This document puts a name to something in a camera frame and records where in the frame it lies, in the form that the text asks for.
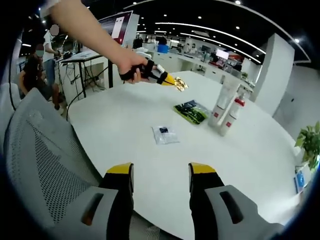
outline face mask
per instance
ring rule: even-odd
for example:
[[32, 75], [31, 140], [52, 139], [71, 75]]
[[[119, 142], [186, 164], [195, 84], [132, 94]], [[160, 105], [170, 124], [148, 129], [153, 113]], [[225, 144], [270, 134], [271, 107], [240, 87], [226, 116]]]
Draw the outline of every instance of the face mask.
[[45, 51], [42, 51], [42, 50], [36, 50], [35, 51], [35, 54], [38, 56], [38, 57], [42, 57], [44, 55]]

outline mesh backrest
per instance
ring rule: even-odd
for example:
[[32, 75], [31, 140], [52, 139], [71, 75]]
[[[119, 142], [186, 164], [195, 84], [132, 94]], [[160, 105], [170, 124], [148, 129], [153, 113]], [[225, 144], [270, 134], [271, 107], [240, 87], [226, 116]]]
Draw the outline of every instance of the mesh backrest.
[[11, 119], [5, 158], [17, 194], [43, 228], [54, 227], [70, 203], [98, 185], [72, 126], [36, 89], [28, 93]]

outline black ceiling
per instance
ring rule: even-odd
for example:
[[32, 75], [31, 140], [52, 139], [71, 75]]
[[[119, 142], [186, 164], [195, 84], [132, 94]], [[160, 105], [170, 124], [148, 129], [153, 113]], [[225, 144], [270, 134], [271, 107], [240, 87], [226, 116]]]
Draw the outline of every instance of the black ceiling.
[[[133, 2], [144, 2], [126, 8]], [[319, 18], [316, 2], [305, 0], [303, 3], [292, 3], [289, 0], [241, 0], [242, 5], [259, 12], [267, 18], [274, 21], [293, 38], [300, 39], [300, 45], [308, 54], [311, 63], [300, 63], [300, 65], [320, 69], [320, 35], [319, 35]], [[85, 3], [90, 6], [91, 12], [97, 19], [107, 17], [111, 14], [133, 10], [135, 14], [144, 17], [139, 20], [139, 31], [153, 34], [154, 30], [171, 32], [172, 35], [180, 35], [180, 33], [194, 34], [192, 30], [201, 30], [189, 26], [178, 25], [155, 25], [156, 22], [175, 22], [192, 24], [203, 27], [216, 29], [234, 35], [238, 38], [248, 41], [249, 43], [261, 48], [274, 33], [280, 35], [288, 41], [295, 49], [295, 61], [308, 60], [305, 54], [297, 47], [292, 40], [281, 30], [264, 18], [238, 7], [234, 4], [228, 4], [219, 0], [87, 0]], [[22, 37], [23, 43], [32, 44], [36, 39], [44, 35], [45, 27], [41, 20], [33, 17], [28, 19], [25, 31]], [[214, 31], [207, 31], [211, 39], [225, 43], [227, 45], [238, 48], [239, 50], [254, 56], [255, 48], [236, 40], [230, 36], [226, 36]], [[28, 47], [23, 47], [21, 53], [26, 54]], [[256, 57], [263, 60], [263, 55]]]

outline white round table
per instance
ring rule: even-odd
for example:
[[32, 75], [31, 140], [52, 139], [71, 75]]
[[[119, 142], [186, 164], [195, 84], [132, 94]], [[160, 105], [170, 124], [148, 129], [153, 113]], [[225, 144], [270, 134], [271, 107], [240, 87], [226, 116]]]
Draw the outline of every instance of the white round table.
[[[225, 185], [258, 205], [263, 218], [279, 222], [295, 196], [294, 140], [249, 100], [225, 137], [207, 121], [189, 123], [173, 106], [196, 100], [212, 110], [222, 85], [190, 71], [172, 75], [189, 88], [178, 92], [158, 84], [124, 84], [71, 105], [70, 122], [93, 165], [104, 176], [114, 165], [134, 163], [134, 209], [184, 240], [194, 239], [190, 162], [216, 169]], [[173, 128], [180, 142], [156, 145], [153, 126]]]

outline ceiling light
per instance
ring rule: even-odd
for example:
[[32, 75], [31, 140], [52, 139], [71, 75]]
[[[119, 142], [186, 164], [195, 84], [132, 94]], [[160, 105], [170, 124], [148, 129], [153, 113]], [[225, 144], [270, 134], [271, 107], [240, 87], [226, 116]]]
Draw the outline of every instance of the ceiling light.
[[159, 25], [159, 24], [167, 24], [167, 25], [181, 25], [181, 26], [188, 26], [188, 27], [193, 27], [193, 28], [200, 28], [200, 29], [205, 29], [205, 30], [210, 30], [210, 31], [214, 31], [214, 32], [217, 32], [217, 33], [220, 33], [220, 34], [224, 34], [224, 35], [227, 35], [229, 37], [232, 37], [234, 39], [237, 39], [238, 41], [241, 41], [245, 44], [248, 44], [249, 46], [257, 49], [259, 52], [263, 53], [263, 54], [266, 54], [266, 52], [262, 49], [260, 49], [259, 47], [253, 45], [252, 43], [246, 41], [246, 40], [243, 40], [237, 36], [234, 36], [230, 33], [227, 33], [227, 32], [224, 32], [224, 31], [220, 31], [220, 30], [217, 30], [217, 29], [213, 29], [213, 28], [210, 28], [210, 27], [205, 27], [205, 26], [199, 26], [199, 25], [193, 25], [193, 24], [187, 24], [187, 23], [179, 23], [179, 22], [156, 22], [155, 24]]
[[205, 39], [205, 40], [208, 40], [208, 41], [211, 41], [211, 42], [214, 42], [214, 43], [217, 43], [217, 44], [221, 44], [221, 45], [224, 45], [226, 46], [227, 48], [230, 48], [230, 49], [233, 49], [233, 50], [237, 50], [239, 53], [242, 53], [243, 55], [246, 55], [247, 57], [249, 58], [252, 58], [253, 60], [255, 60], [257, 63], [261, 64], [261, 62], [257, 59], [255, 59], [253, 56], [250, 56], [249, 54], [237, 49], [237, 48], [234, 48], [233, 46], [230, 46], [230, 45], [227, 45], [225, 43], [222, 43], [222, 42], [219, 42], [219, 41], [216, 41], [216, 40], [213, 40], [213, 39], [210, 39], [210, 38], [206, 38], [206, 37], [203, 37], [203, 36], [198, 36], [198, 35], [192, 35], [192, 34], [188, 34], [188, 33], [180, 33], [182, 35], [187, 35], [187, 36], [191, 36], [191, 37], [195, 37], [195, 38], [200, 38], [200, 39]]

